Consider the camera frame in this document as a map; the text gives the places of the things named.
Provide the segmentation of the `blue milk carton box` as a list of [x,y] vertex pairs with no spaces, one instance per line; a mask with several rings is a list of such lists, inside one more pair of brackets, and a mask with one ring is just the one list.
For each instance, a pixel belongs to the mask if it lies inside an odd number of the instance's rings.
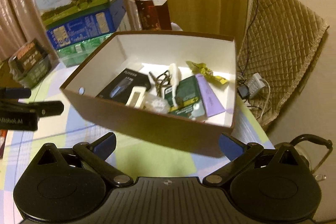
[[110,7],[70,20],[46,31],[53,48],[59,50],[71,44],[115,32],[124,15],[123,0],[115,0]]

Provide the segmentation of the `yellow snack packet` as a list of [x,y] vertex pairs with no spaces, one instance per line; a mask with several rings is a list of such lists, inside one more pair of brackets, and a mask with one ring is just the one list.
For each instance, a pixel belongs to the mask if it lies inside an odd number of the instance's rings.
[[186,64],[194,74],[201,74],[209,83],[219,86],[228,82],[224,77],[214,75],[214,72],[205,63],[186,61]]

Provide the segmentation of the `white power strip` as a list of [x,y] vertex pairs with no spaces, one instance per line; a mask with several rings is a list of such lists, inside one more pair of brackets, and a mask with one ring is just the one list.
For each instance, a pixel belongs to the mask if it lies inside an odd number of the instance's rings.
[[250,79],[238,84],[238,95],[243,100],[254,99],[265,87],[266,80],[259,73],[254,73]]

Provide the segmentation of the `dark red gift bag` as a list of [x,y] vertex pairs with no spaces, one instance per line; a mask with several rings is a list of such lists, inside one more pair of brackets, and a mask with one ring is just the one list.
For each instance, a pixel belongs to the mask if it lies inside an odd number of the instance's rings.
[[142,30],[172,30],[167,0],[135,0]]

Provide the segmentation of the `black FLYCO shaver box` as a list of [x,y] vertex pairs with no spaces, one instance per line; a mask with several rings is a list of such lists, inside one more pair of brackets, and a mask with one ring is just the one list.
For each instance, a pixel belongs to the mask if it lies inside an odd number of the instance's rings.
[[135,86],[145,87],[146,91],[149,91],[151,89],[149,77],[143,73],[126,68],[96,97],[126,104],[131,95],[131,91]]

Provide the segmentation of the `purple cylindrical bottle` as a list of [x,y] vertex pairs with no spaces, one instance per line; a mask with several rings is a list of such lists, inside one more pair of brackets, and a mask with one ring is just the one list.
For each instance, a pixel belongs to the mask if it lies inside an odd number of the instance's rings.
[[225,108],[221,104],[220,100],[210,87],[209,83],[203,75],[200,73],[195,75],[198,83],[199,91],[202,96],[203,106],[208,118],[225,112]]

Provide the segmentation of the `green shrink-wrapped carton pack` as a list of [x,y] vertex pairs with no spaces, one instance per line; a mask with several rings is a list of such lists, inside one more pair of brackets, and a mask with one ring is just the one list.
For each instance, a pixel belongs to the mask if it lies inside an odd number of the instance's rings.
[[67,67],[80,65],[98,46],[112,35],[105,34],[96,38],[83,40],[59,49],[56,54],[59,60]]

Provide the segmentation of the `checked tablecloth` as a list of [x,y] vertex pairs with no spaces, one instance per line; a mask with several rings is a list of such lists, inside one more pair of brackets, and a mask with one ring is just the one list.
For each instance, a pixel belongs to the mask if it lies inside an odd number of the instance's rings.
[[1,223],[20,223],[22,217],[13,201],[13,189],[42,145],[54,143],[71,149],[80,142],[94,143],[93,151],[133,178],[185,177],[204,178],[229,162],[224,156],[210,157],[163,147],[114,133],[101,141],[109,130],[84,120],[59,90],[74,71],[58,65],[33,91],[28,101],[62,101],[61,115],[40,119],[38,130],[9,131],[3,141],[1,159]]

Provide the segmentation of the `black metal chair frame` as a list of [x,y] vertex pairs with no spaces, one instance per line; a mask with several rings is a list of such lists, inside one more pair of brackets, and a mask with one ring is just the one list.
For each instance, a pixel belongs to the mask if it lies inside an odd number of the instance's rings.
[[317,135],[302,134],[290,141],[290,144],[303,158],[315,180],[325,181],[327,176],[318,170],[333,152],[333,142]]

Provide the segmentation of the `quilted tan chair cover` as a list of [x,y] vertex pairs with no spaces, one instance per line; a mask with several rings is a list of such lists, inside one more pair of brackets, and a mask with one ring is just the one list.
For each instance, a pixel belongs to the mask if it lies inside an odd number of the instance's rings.
[[238,71],[268,81],[269,87],[250,100],[253,115],[267,128],[318,59],[329,25],[298,0],[253,0],[249,23]]

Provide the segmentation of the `white hair claw clip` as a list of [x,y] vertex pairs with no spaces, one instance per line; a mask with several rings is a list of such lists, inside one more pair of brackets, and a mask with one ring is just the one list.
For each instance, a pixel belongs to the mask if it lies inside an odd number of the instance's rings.
[[145,95],[146,95],[146,87],[134,86],[132,88],[126,106],[142,109],[145,102]]

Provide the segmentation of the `dark green product card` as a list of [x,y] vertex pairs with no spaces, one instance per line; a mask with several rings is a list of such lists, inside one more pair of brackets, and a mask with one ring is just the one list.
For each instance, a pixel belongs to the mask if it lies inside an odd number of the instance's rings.
[[172,86],[165,88],[164,98],[170,105],[169,114],[199,121],[206,119],[206,111],[195,76],[181,80],[177,86],[175,95],[177,106],[173,104]]

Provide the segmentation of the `clear plastic bag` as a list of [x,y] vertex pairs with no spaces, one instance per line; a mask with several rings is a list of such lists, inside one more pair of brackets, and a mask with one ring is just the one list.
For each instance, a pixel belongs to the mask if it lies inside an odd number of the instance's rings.
[[167,100],[150,93],[146,93],[143,106],[144,109],[159,114],[167,114],[170,110]]

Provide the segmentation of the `tortoiseshell hair clip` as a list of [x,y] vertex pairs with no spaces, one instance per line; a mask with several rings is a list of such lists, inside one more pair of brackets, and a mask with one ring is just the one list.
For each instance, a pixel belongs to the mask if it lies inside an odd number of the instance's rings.
[[152,72],[149,72],[149,76],[154,81],[157,96],[162,97],[162,89],[170,86],[171,74],[169,70],[164,71],[157,77]]

